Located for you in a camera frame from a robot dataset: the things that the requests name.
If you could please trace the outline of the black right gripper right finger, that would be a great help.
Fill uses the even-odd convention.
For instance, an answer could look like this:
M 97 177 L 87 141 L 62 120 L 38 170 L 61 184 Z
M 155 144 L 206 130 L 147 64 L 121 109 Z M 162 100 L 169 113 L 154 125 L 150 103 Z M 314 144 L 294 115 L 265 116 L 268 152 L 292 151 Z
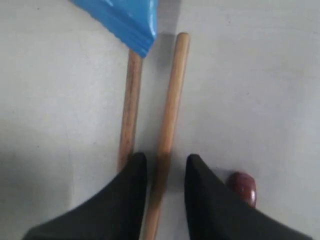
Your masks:
M 311 239 L 241 200 L 198 154 L 186 160 L 184 202 L 192 240 Z

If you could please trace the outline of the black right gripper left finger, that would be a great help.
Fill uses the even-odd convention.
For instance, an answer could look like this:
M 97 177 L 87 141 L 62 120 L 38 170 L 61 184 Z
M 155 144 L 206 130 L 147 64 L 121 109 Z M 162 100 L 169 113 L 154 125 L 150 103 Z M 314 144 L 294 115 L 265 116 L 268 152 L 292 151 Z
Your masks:
M 100 192 L 73 210 L 31 228 L 25 240 L 138 240 L 147 193 L 147 159 L 133 154 Z

